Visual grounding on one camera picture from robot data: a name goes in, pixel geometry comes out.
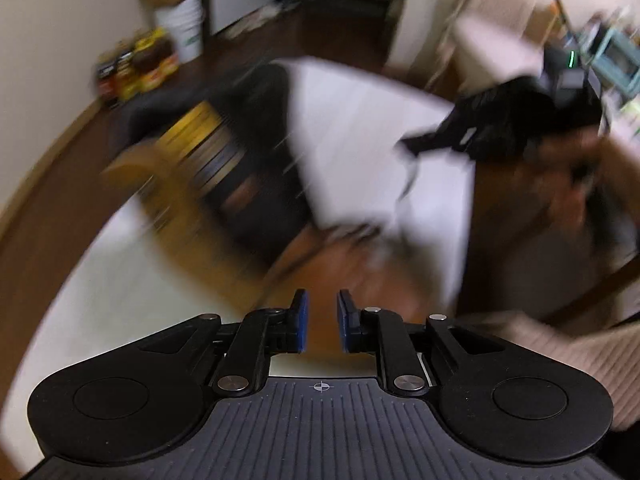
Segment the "person's right hand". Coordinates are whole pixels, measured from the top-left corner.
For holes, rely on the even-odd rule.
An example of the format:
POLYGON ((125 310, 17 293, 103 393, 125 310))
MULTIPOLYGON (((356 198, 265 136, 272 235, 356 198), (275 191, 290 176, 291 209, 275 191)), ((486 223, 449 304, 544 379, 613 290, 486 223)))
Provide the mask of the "person's right hand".
POLYGON ((572 178, 572 169, 587 164, 597 181, 639 221, 639 145, 594 127, 548 138, 540 144, 535 165, 522 168, 523 177, 538 194, 553 222, 576 230, 586 218, 587 185, 572 178))

